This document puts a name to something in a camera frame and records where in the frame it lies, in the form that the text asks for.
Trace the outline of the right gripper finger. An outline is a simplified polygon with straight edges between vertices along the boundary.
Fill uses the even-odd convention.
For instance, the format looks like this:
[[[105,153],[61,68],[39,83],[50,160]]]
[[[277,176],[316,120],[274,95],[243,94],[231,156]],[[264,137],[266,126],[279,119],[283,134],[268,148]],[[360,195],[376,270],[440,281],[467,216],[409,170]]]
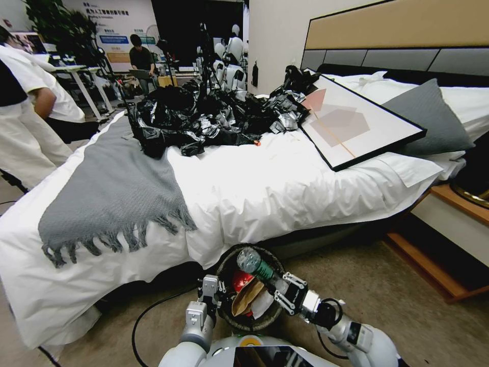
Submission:
[[[303,290],[308,286],[305,280],[296,277],[290,272],[282,275],[275,273],[272,276],[271,283],[276,291],[287,291],[291,286]]]
[[[303,290],[287,289],[285,292],[279,290],[274,291],[274,300],[284,309],[290,316],[301,313]]]

